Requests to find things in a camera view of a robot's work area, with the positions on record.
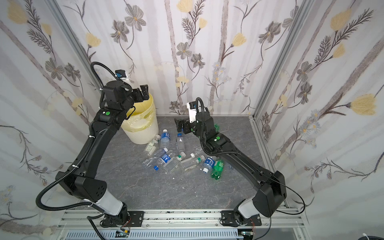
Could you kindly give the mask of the clear bottle blue label white cap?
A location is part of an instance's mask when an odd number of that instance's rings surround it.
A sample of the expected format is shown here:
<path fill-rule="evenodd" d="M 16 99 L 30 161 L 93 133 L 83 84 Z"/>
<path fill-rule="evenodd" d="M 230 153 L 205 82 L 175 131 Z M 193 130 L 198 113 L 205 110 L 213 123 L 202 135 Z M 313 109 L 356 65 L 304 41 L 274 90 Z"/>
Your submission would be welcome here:
<path fill-rule="evenodd" d="M 207 157 L 203 163 L 203 172 L 205 174 L 208 174 L 213 169 L 215 162 L 216 162 L 215 156 Z"/>

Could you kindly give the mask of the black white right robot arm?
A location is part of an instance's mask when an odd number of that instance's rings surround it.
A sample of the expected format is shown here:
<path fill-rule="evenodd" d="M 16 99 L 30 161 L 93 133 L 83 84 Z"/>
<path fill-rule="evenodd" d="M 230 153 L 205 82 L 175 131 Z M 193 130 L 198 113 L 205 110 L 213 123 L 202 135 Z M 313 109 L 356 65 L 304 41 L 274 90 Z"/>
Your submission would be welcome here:
<path fill-rule="evenodd" d="M 286 186 L 284 175 L 258 165 L 242 153 L 227 136 L 218 132 L 214 119 L 201 98 L 189 102 L 187 109 L 187 119 L 175 120 L 178 132 L 194 134 L 199 138 L 205 154 L 229 163 L 256 190 L 254 197 L 242 201 L 234 208 L 235 222 L 242 225 L 256 215 L 271 218 L 279 211 L 279 206 L 286 200 L 287 191 L 290 189 Z"/>

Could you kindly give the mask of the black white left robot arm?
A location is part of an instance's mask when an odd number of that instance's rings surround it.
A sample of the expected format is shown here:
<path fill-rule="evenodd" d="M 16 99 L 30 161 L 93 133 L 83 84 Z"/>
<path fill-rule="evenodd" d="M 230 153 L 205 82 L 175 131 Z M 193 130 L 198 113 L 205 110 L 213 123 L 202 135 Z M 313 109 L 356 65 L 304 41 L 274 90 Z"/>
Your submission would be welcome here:
<path fill-rule="evenodd" d="M 113 72 L 100 62 L 92 62 L 90 67 L 101 86 L 100 109 L 89 125 L 89 136 L 81 152 L 65 172 L 58 172 L 55 181 L 37 195 L 36 205 L 51 212 L 89 206 L 101 213 L 102 227 L 122 227 L 131 220 L 127 205 L 109 192 L 105 181 L 95 177 L 110 141 L 135 111 L 134 104 L 150 98 L 149 88 L 147 85 L 132 88 L 123 80 L 125 71 Z M 81 202 L 63 207 L 44 204 L 43 196 L 56 185 Z"/>

